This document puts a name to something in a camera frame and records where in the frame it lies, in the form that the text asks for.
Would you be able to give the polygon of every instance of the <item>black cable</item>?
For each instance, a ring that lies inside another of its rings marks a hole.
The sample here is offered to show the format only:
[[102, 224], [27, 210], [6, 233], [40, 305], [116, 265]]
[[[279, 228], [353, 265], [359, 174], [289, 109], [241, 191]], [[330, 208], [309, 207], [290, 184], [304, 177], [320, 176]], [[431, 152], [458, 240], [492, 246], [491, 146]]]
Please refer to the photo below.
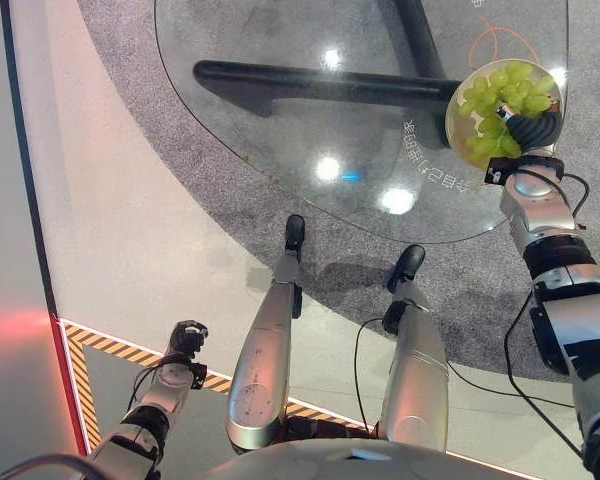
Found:
[[511, 358], [509, 356], [509, 337], [511, 337], [511, 333], [513, 333], [513, 330], [515, 329], [516, 325], [518, 325], [518, 322], [522, 318], [522, 314], [524, 313], [525, 309], [527, 308], [527, 305], [529, 305], [529, 301], [531, 300], [532, 293], [533, 292], [529, 292], [529, 294], [527, 295], [527, 298], [524, 301], [522, 308], [518, 312], [518, 315], [516, 315], [515, 320], [513, 321], [513, 323], [509, 327], [509, 330], [507, 330], [507, 333], [504, 336], [504, 358], [507, 362], [507, 376], [509, 377], [509, 383], [515, 389], [515, 391], [520, 394], [520, 396], [524, 399], [524, 401], [527, 402], [531, 408], [533, 408], [533, 410], [540, 416], [540, 418], [542, 418], [545, 421], [545, 423], [547, 425], [549, 425], [549, 427], [551, 427], [551, 429], [564, 441], [564, 443], [566, 443], [567, 446], [571, 450], [573, 450], [573, 452], [578, 457], [582, 458], [582, 453], [580, 453], [580, 450], [578, 450], [578, 447], [576, 447], [571, 442], [571, 440], [569, 440], [567, 438], [567, 436], [564, 433], [562, 433], [562, 431], [549, 419], [549, 417], [547, 417], [545, 415], [545, 413], [542, 410], [540, 410], [535, 403], [533, 403], [531, 401], [531, 399], [527, 396], [527, 394], [525, 394], [522, 391], [522, 389], [518, 386], [518, 384], [513, 379], [513, 366], [511, 365]]
[[[473, 383], [471, 380], [468, 380], [467, 378], [463, 377], [460, 372], [458, 372], [458, 370], [456, 370], [453, 365], [451, 365], [451, 363], [449, 363], [449, 360], [447, 360], [447, 365], [449, 366], [449, 368], [451, 370], [453, 370], [453, 373], [455, 373], [462, 381], [468, 383], [469, 385], [471, 385], [472, 387], [475, 387], [479, 390], [484, 390], [485, 392], [490, 392], [490, 393], [495, 393], [497, 395], [505, 395], [507, 397], [516, 397], [516, 398], [521, 398], [522, 396], [517, 394], [517, 393], [511, 393], [511, 392], [501, 392], [500, 390], [493, 390], [491, 388], [487, 388], [487, 387], [483, 387], [480, 386], [476, 383]], [[568, 403], [561, 403], [561, 402], [556, 402], [554, 400], [548, 400], [546, 398], [542, 398], [542, 397], [534, 397], [529, 395], [528, 398], [531, 398], [532, 400], [538, 400], [539, 402], [546, 402], [546, 403], [551, 403], [553, 405], [558, 405], [560, 407], [566, 407], [566, 408], [574, 408], [573, 405], [569, 405]]]
[[76, 472], [80, 472], [89, 480], [110, 480], [90, 460], [76, 455], [69, 455], [68, 453], [51, 453], [49, 455], [40, 455], [39, 457], [30, 458], [29, 460], [25, 460], [2, 472], [0, 474], [0, 480], [10, 480], [29, 470], [45, 465], [62, 465], [69, 467]]
[[362, 415], [362, 421], [364, 422], [364, 429], [369, 433], [369, 425], [367, 424], [367, 417], [364, 416], [364, 408], [362, 408], [362, 399], [360, 398], [360, 386], [358, 385], [358, 343], [360, 342], [360, 334], [364, 327], [366, 327], [371, 322], [376, 322], [378, 320], [382, 320], [382, 317], [372, 318], [371, 320], [367, 320], [358, 329], [358, 334], [356, 335], [356, 348], [353, 351], [353, 380], [356, 384], [356, 397], [358, 397], [358, 406], [360, 407], [360, 415]]
[[133, 391], [131, 392], [131, 397], [129, 398], [129, 404], [127, 405], [127, 412], [129, 410], [131, 410], [131, 405], [133, 405], [133, 402], [135, 400], [137, 400], [136, 395], [138, 393], [138, 390], [142, 386], [142, 383], [147, 379], [147, 377], [151, 374], [151, 372], [155, 373], [157, 368], [158, 368], [158, 365], [156, 365], [155, 367], [143, 368], [142, 370], [140, 370], [138, 372], [135, 380], [133, 381]]
[[519, 168], [516, 170], [515, 173], [524, 173], [526, 175], [531, 175], [532, 177], [536, 177], [539, 178], [540, 180], [542, 180], [544, 183], [551, 185], [553, 188], [555, 188], [558, 193], [562, 196], [562, 199], [564, 200], [564, 203], [567, 204], [567, 207], [571, 208], [571, 205], [569, 204], [569, 199], [567, 198], [567, 194], [564, 193], [564, 190], [562, 190], [562, 187], [560, 187], [560, 185], [558, 185], [556, 182], [554, 182], [553, 180], [551, 180], [548, 177], [545, 177], [544, 175], [542, 175], [541, 173], [538, 172], [534, 172], [532, 170], [527, 170], [525, 168]]
[[577, 182], [580, 182], [580, 184], [582, 185], [582, 188], [584, 188], [584, 193], [582, 194], [582, 198], [580, 199], [580, 201], [578, 202], [576, 207], [573, 209], [573, 216], [575, 217], [578, 215], [578, 212], [584, 205], [584, 202], [586, 202], [587, 198], [589, 198], [589, 192], [591, 189], [589, 188], [589, 184], [587, 183], [587, 181], [578, 175], [575, 175], [573, 173], [565, 173], [563, 175], [563, 177], [573, 178]]

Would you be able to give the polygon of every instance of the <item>green grape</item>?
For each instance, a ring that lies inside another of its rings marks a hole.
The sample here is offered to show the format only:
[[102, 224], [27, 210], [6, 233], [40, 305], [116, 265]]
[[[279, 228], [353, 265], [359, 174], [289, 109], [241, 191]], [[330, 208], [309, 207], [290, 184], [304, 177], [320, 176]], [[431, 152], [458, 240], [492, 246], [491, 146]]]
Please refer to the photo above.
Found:
[[498, 138], [500, 138], [500, 131], [496, 131], [496, 130], [489, 130], [486, 132], [482, 132], [482, 137], [480, 138], [490, 138], [492, 140], [498, 140]]
[[506, 66], [506, 70], [507, 70], [507, 73], [509, 74], [509, 76], [511, 76], [514, 73], [516, 73], [517, 71], [522, 70], [522, 64], [520, 62], [518, 62], [517, 60], [514, 60], [513, 62], [511, 62], [509, 65]]
[[487, 90], [482, 96], [481, 103], [483, 105], [493, 105], [496, 103], [497, 100], [498, 94], [496, 93], [496, 90], [493, 88], [489, 88], [489, 90]]
[[509, 95], [509, 97], [507, 97], [507, 103], [509, 104], [509, 106], [516, 108], [516, 109], [522, 107], [523, 100], [524, 100], [524, 97], [520, 93], [518, 93], [517, 90], [516, 90], [516, 93]]
[[551, 106], [551, 99], [545, 95], [529, 95], [524, 106], [530, 113], [544, 112]]
[[547, 93], [556, 84], [555, 79], [551, 75], [545, 75], [531, 89], [531, 93], [540, 95]]
[[478, 94], [484, 93], [488, 87], [489, 82], [487, 82], [487, 79], [485, 77], [476, 77], [476, 79], [473, 81], [473, 89]]
[[491, 74], [491, 85], [496, 88], [502, 88], [509, 83], [509, 75], [504, 70], [497, 70]]
[[502, 131], [502, 121], [495, 118], [495, 116], [489, 116], [480, 122], [478, 131], [482, 133], [494, 132], [499, 135]]
[[489, 166], [489, 158], [483, 153], [473, 152], [469, 155], [469, 161], [481, 170], [486, 170]]
[[522, 72], [522, 80], [526, 80], [533, 73], [533, 66], [530, 63], [523, 63], [521, 72]]
[[507, 85], [506, 87], [500, 89], [500, 96], [503, 100], [507, 100], [511, 95], [515, 94], [518, 91], [515, 85]]
[[467, 100], [462, 105], [460, 105], [460, 108], [458, 109], [458, 113], [460, 115], [462, 115], [463, 117], [468, 117], [469, 115], [471, 115], [471, 112], [473, 112], [475, 107], [476, 107], [476, 103], [474, 100]]
[[531, 83], [531, 80], [522, 80], [518, 84], [518, 93], [520, 93], [523, 97], [526, 97], [527, 95], [529, 95], [529, 92], [532, 88], [533, 83]]
[[476, 107], [476, 112], [483, 118], [488, 117], [489, 115], [493, 115], [496, 112], [494, 105], [485, 105], [481, 103]]
[[465, 98], [465, 100], [471, 100], [478, 96], [478, 92], [476, 92], [473, 88], [467, 88], [462, 96]]
[[468, 148], [473, 148], [478, 144], [479, 140], [480, 137], [478, 137], [477, 135], [471, 135], [470, 137], [467, 137], [467, 139], [464, 141], [464, 144]]
[[509, 135], [505, 135], [500, 140], [500, 146], [504, 149], [508, 156], [517, 158], [522, 155], [520, 147], [516, 141]]
[[498, 146], [498, 142], [490, 138], [480, 138], [473, 152], [478, 155], [487, 155]]
[[497, 146], [495, 149], [491, 150], [491, 153], [489, 154], [489, 156], [491, 158], [493, 157], [506, 157], [507, 156], [507, 152], [505, 152], [504, 148], [502, 148], [501, 146]]

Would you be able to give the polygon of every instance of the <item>yellow and black hazard stripe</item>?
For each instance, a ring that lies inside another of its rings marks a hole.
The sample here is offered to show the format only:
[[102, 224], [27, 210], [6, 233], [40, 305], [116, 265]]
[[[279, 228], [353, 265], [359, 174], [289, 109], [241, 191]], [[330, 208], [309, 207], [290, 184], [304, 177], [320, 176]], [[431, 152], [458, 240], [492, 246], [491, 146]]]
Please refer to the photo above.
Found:
[[[96, 350], [123, 358], [129, 362], [142, 365], [143, 367], [155, 366], [160, 361], [161, 356], [74, 323], [63, 322], [63, 326], [67, 345], [69, 346], [69, 363], [72, 369], [73, 381], [78, 393], [82, 418], [84, 419], [84, 431], [87, 435], [89, 447], [93, 450], [100, 443], [101, 436], [98, 427], [97, 409], [89, 385], [84, 347], [95, 348]], [[203, 385], [205, 389], [224, 394], [229, 392], [230, 387], [231, 378], [211, 371], [207, 373], [207, 378]], [[297, 401], [289, 401], [287, 403], [287, 415], [327, 420], [348, 428], [362, 428], [361, 425], [353, 423], [346, 418]]]

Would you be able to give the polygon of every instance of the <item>silver robot leg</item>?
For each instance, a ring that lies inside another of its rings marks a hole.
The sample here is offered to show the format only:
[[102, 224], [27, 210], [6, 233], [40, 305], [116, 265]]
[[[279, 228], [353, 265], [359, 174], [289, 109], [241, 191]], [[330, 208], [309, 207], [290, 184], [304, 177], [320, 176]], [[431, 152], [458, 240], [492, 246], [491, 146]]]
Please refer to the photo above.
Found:
[[382, 323], [398, 338], [378, 435], [392, 442], [445, 451], [449, 410], [446, 356], [429, 304], [413, 281], [424, 255], [420, 245], [408, 247], [387, 285], [393, 302]]
[[296, 285], [304, 219], [287, 220], [284, 255], [242, 346], [229, 390], [227, 435], [238, 452], [269, 445], [280, 432], [289, 390], [291, 319], [298, 318], [302, 290]]

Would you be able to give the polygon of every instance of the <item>glass table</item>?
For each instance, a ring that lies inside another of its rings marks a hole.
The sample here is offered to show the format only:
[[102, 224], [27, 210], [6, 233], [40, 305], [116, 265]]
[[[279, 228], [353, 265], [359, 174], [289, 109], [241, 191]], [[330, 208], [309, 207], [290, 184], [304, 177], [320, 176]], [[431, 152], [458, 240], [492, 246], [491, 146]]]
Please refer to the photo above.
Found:
[[155, 13], [192, 115], [272, 183], [392, 240], [457, 241], [504, 220], [500, 187], [444, 133], [474, 69], [529, 59], [566, 99], [566, 1], [157, 0]]

